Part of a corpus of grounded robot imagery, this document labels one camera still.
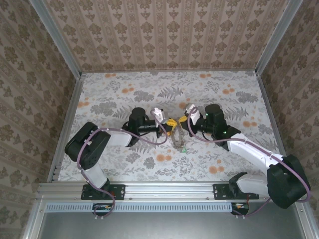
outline gray floor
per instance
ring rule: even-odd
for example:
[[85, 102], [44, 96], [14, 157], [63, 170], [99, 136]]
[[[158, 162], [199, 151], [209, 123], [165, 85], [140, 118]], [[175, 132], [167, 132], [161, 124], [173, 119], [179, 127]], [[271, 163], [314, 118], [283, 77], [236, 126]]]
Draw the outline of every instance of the gray floor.
[[40, 239], [304, 239], [296, 208], [267, 205], [257, 215], [230, 213], [48, 213]]

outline patterned wall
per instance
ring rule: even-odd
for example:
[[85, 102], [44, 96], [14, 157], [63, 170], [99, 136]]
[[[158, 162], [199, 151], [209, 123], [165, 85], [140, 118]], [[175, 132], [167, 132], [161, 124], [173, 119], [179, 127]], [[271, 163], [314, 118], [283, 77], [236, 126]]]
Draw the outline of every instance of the patterned wall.
[[319, 223], [319, 1], [304, 0], [262, 78], [286, 152], [310, 180]]
[[288, 0], [46, 0], [82, 71], [255, 68]]
[[30, 3], [0, 1], [0, 238], [19, 238], [74, 87]]

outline floral tablecloth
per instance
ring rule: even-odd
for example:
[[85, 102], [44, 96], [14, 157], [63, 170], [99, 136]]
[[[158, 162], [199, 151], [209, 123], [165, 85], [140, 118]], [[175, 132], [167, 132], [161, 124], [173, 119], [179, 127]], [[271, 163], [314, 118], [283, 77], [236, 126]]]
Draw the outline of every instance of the floral tablecloth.
[[[87, 121], [120, 128], [134, 107], [144, 108], [149, 116], [158, 107], [178, 119], [187, 103], [199, 106], [202, 113], [205, 106], [219, 104], [229, 125], [278, 152], [254, 71], [87, 74], [70, 138]], [[242, 157], [183, 133], [186, 152], [174, 148], [171, 138], [161, 146], [139, 141], [130, 148], [106, 147], [98, 163], [112, 181], [228, 181], [241, 171], [262, 174]], [[156, 139], [155, 133], [145, 137], [164, 140]], [[59, 180], [83, 180], [67, 155]]]

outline perforated metal strip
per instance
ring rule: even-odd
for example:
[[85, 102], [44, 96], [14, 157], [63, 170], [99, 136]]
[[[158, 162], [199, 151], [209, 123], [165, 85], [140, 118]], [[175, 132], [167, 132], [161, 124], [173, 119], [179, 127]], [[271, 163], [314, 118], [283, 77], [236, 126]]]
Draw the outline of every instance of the perforated metal strip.
[[[48, 203], [46, 213], [93, 212], [93, 203]], [[231, 212], [231, 203], [117, 203], [119, 213]]]

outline damask wallpaper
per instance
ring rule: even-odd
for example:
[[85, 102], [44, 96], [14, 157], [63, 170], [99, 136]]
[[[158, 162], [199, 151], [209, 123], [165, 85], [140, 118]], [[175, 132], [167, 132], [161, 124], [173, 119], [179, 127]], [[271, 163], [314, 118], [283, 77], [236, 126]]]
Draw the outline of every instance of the damask wallpaper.
[[83, 72], [255, 68], [288, 0], [45, 0]]
[[[149, 116], [151, 109], [160, 107], [178, 120], [190, 102], [202, 114], [207, 105], [219, 104], [230, 125], [265, 148], [278, 151], [254, 71], [88, 73], [70, 138], [87, 121], [120, 128], [135, 107], [144, 108]], [[179, 134], [182, 147], [177, 142]], [[157, 142], [164, 139], [156, 139], [155, 133], [144, 137]], [[99, 163], [112, 181], [228, 181], [242, 171], [262, 174], [242, 157], [190, 138], [185, 130], [156, 147], [142, 141], [129, 148], [108, 146]], [[67, 155], [59, 180], [83, 180]]]
[[23, 232], [75, 79], [31, 4], [0, 1], [0, 239]]
[[319, 1], [303, 1], [262, 79], [286, 152], [310, 180], [319, 225]]

